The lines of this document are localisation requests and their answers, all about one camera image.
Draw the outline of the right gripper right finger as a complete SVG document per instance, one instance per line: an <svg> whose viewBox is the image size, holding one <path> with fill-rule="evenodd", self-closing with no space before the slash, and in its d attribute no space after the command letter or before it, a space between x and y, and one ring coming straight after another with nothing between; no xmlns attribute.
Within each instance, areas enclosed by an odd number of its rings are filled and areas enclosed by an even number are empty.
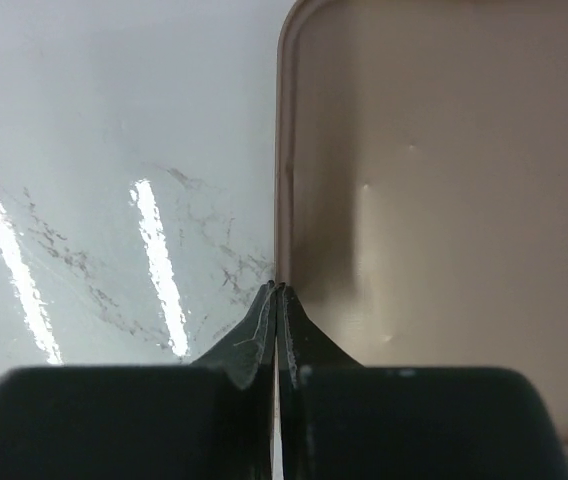
<svg viewBox="0 0 568 480"><path fill-rule="evenodd" d="M288 479L568 479L532 383L497 367L366 367L277 290Z"/></svg>

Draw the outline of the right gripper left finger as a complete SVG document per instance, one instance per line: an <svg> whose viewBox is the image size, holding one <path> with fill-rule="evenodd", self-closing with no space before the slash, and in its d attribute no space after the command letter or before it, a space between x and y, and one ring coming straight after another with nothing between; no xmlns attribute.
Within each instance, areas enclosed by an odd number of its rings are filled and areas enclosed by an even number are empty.
<svg viewBox="0 0 568 480"><path fill-rule="evenodd" d="M267 479L277 288L189 364L0 378L0 479Z"/></svg>

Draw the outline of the rose gold box lid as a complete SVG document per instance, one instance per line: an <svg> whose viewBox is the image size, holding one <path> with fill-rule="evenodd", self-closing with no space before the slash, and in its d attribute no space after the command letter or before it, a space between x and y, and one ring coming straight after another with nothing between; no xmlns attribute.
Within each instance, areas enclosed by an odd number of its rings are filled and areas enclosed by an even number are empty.
<svg viewBox="0 0 568 480"><path fill-rule="evenodd" d="M568 452L568 1L300 1L278 278L354 358L495 365Z"/></svg>

